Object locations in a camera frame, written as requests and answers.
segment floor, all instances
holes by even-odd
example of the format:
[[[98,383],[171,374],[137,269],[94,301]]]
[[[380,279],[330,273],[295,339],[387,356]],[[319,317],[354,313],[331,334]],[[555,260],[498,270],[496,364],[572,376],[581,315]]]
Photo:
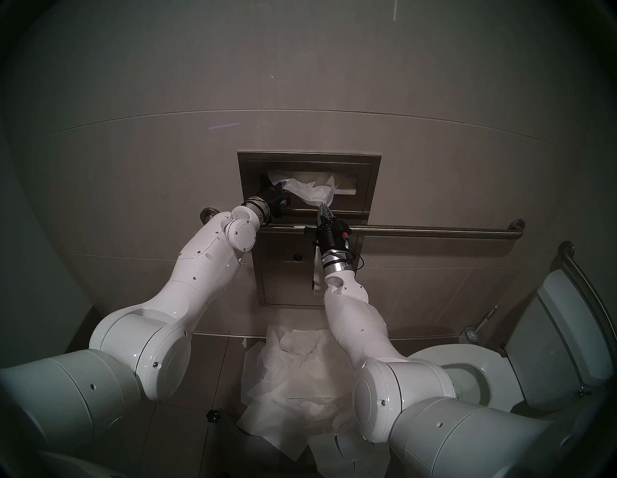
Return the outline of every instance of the floor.
[[[454,339],[395,340],[404,355]],[[136,409],[74,455],[130,477],[216,477],[223,471],[222,453],[209,433],[208,410],[225,410],[238,419],[244,353],[257,339],[193,335],[191,360],[178,390],[161,403],[140,400]],[[310,462],[310,452],[302,460]],[[393,456],[388,477],[402,477]]]

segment toilet bowl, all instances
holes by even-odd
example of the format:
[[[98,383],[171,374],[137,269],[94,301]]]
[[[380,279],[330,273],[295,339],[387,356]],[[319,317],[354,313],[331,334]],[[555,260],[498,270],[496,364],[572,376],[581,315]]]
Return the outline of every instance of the toilet bowl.
[[[457,398],[463,402],[509,412],[523,401],[510,362],[488,348],[471,344],[435,345],[409,358],[429,360],[444,369]]]

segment tiled wall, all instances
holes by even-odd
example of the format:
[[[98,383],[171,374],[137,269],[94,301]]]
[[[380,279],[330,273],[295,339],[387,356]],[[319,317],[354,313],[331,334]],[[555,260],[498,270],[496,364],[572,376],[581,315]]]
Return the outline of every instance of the tiled wall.
[[[552,2],[64,1],[3,78],[20,179],[103,313],[160,289],[202,208],[242,202],[238,150],[381,154],[373,224],[526,220],[516,244],[367,238],[393,337],[507,316],[568,238],[611,290],[613,90]],[[260,308],[247,260],[199,330],[325,325]]]

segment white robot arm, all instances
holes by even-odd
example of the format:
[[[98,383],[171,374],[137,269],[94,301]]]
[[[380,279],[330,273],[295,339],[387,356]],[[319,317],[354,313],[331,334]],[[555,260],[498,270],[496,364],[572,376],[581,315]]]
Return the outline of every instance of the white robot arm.
[[[440,366],[399,354],[355,280],[350,229],[323,204],[318,222],[326,315],[355,371],[354,411],[364,438],[389,442],[420,477],[504,476],[550,422],[461,402]]]
[[[161,291],[106,316],[88,350],[0,370],[4,398],[41,448],[69,451],[107,429],[141,393],[159,401],[176,390],[204,310],[229,286],[260,226],[291,200],[269,182],[258,194],[212,217],[178,254]]]

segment crumpled paper towel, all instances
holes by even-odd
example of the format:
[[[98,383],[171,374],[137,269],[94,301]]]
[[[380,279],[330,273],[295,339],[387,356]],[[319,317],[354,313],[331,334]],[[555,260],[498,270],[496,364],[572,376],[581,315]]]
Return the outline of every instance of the crumpled paper towel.
[[[355,184],[350,179],[338,176],[335,179],[334,175],[329,173],[270,171],[268,177],[273,184],[284,182],[283,189],[294,193],[311,206],[319,206],[322,202],[330,206],[335,194],[356,193]]]
[[[244,356],[237,425],[297,460],[313,435],[333,431],[351,406],[354,372],[329,329],[284,331],[269,326],[266,343]]]
[[[383,478],[390,463],[388,443],[370,443],[360,434],[355,417],[334,427],[334,433],[308,438],[317,470],[324,478]]]

